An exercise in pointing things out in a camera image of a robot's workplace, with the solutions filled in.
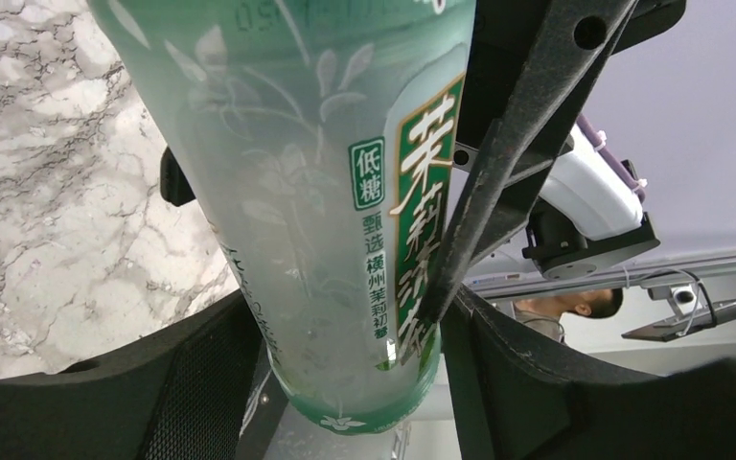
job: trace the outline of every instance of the screw hole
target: screw hole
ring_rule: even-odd
[[[100,367],[100,362],[96,359],[87,359],[86,361],[76,362],[71,366],[60,371],[60,374],[77,374],[78,372],[90,371]]]
[[[682,290],[676,293],[676,302],[680,304],[689,304],[696,300],[696,296],[688,290]]]
[[[455,154],[452,155],[452,161],[454,161],[458,166],[464,166],[467,163],[470,163],[470,154],[464,150],[457,150]]]
[[[594,50],[608,36],[608,25],[597,16],[589,16],[580,20],[574,28],[574,42],[584,50]]]

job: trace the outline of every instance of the black mount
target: black mount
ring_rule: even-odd
[[[630,161],[623,166],[638,179]],[[567,280],[591,275],[621,264],[661,244],[650,217],[645,213],[641,226],[615,237],[592,241],[556,208],[539,199],[526,225],[529,247],[523,257],[535,261],[548,280]]]
[[[528,223],[608,57],[670,29],[684,7],[478,1],[458,137],[480,152],[421,310],[442,320],[465,459],[736,458],[736,359],[670,378],[636,373],[523,327],[461,285]],[[173,163],[163,157],[163,196],[180,205],[193,193]],[[269,402],[239,436],[259,369],[263,340],[236,292],[60,374],[0,380],[0,459],[258,460],[286,406],[269,380]]]

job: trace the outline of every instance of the white marble countertop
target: white marble countertop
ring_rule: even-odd
[[[0,0],[0,379],[56,372],[234,290],[159,195],[165,142],[81,0]]]

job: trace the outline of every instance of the leaf pattern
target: leaf pattern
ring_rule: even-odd
[[[295,188],[289,185],[279,172],[264,172],[259,176],[258,183],[274,195],[292,196],[295,194]]]
[[[182,69],[182,73],[185,74],[188,80],[198,84],[203,84],[207,81],[207,73],[201,66],[176,49],[168,40],[165,40],[165,49],[168,50],[168,54],[171,55],[173,61]]]
[[[323,289],[325,290],[339,290],[340,292],[357,292],[358,287],[353,283],[345,280],[338,280],[336,278],[329,278],[323,283]]]
[[[252,135],[249,132],[249,124],[234,108],[226,106],[219,112],[219,115],[230,132],[242,139],[252,139]]]
[[[284,147],[281,153],[281,167],[286,176],[291,176],[295,171],[306,167],[306,158],[300,146],[291,143]]]
[[[320,120],[324,123],[329,119],[334,112],[345,107],[346,105],[361,103],[365,101],[364,94],[359,93],[340,93],[331,96],[329,99],[323,101],[320,105]]]
[[[323,135],[323,127],[317,125],[317,151],[314,153],[314,162],[319,164],[323,161],[323,148],[326,144],[326,137]]]
[[[134,20],[134,16],[126,10],[126,7],[124,7],[119,0],[108,0],[108,8],[114,13],[114,17],[117,18],[117,22],[119,22],[120,25],[123,26],[129,34],[131,34],[131,36],[136,38],[142,46],[150,49],[150,43],[148,43],[148,39],[145,37],[145,34],[143,34],[137,21]]]
[[[337,179],[329,176],[316,168],[302,168],[295,171],[290,178],[293,183],[316,185],[316,186],[332,186],[339,185]]]
[[[320,83],[320,97],[325,98],[332,92],[334,74],[337,72],[337,55],[326,50],[317,61],[317,81]]]
[[[323,416],[323,420],[320,421],[320,424],[323,426],[330,426],[337,431],[345,431],[349,428],[358,428],[365,425],[363,422],[352,420],[351,417],[336,419],[334,417],[329,417],[328,415]]]
[[[242,204],[243,211],[253,219],[260,220],[261,222],[273,223],[276,225],[286,225],[287,222],[284,219],[281,212],[264,201],[256,201],[253,199],[247,199]]]
[[[267,77],[266,75],[264,75],[264,74],[256,71],[252,67],[244,67],[243,70],[247,74],[255,77],[256,79],[259,79],[259,80],[263,81],[264,83],[266,83],[267,85],[269,85],[270,87],[272,87],[272,89],[274,89],[275,91],[277,91],[278,94],[280,94],[281,97],[284,98],[284,100],[287,102],[287,104],[289,104],[289,106],[291,106],[292,110],[294,110],[295,115],[297,115],[297,117],[299,119],[303,120],[303,111],[301,111],[301,109],[300,109],[300,104],[297,103],[297,101],[294,100],[294,98],[292,97],[292,95],[288,91],[286,91],[286,89],[284,89],[280,84],[278,84],[277,81],[275,81],[275,80]]]
[[[266,164],[269,161],[274,161],[272,155],[268,151],[262,149],[249,149],[244,150],[241,153],[241,158],[247,161],[252,161],[257,164],[260,168],[271,169],[270,165]]]
[[[348,66],[345,68],[345,75],[340,82],[340,91],[345,91],[351,86],[352,81],[359,77],[362,72],[368,70],[371,61],[374,60],[374,44],[368,43],[362,48],[356,50],[351,58],[348,59]]]
[[[221,80],[227,72],[227,45],[219,25],[213,26],[195,44],[195,58],[210,75]]]
[[[243,80],[235,77],[227,77],[224,82],[227,93],[232,97],[232,104],[238,107],[260,107],[261,96],[255,89]]]
[[[343,294],[342,292],[337,292],[335,290],[328,291],[329,297],[332,298],[337,304],[340,305],[340,307],[344,307],[346,309],[350,309],[354,307],[354,303],[352,302],[352,298],[346,294]]]
[[[326,214],[326,204],[323,200],[323,194],[313,187],[306,187],[305,195],[306,201],[309,202],[311,208],[320,216],[324,216]]]
[[[206,88],[188,90],[188,105],[197,112],[218,112],[227,106],[227,98]]]

